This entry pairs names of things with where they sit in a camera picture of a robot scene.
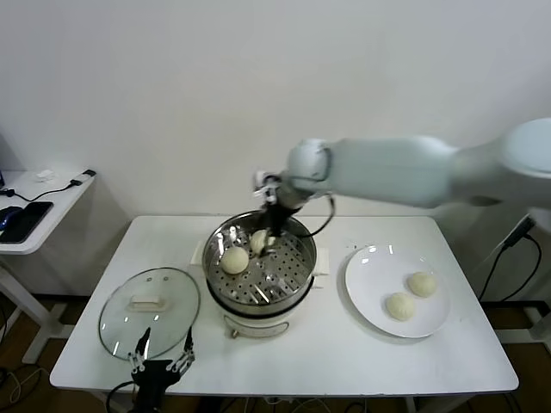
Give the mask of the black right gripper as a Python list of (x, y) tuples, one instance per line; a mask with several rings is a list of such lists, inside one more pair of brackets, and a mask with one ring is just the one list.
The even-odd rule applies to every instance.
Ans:
[(301, 209), (301, 198), (296, 194), (268, 195), (264, 202), (264, 223), (267, 230), (267, 243), (257, 251), (258, 257), (268, 256), (282, 234), (287, 221)]

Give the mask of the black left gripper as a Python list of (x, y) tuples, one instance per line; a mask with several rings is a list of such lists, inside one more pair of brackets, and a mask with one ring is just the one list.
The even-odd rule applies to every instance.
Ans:
[(168, 360), (145, 361), (145, 349), (150, 340), (151, 328), (147, 327), (137, 341), (133, 352), (128, 353), (133, 383), (138, 393), (133, 402), (132, 412), (160, 412), (166, 390), (179, 381), (179, 373), (188, 371), (195, 361), (192, 328), (189, 328), (183, 344), (183, 351), (172, 362)]

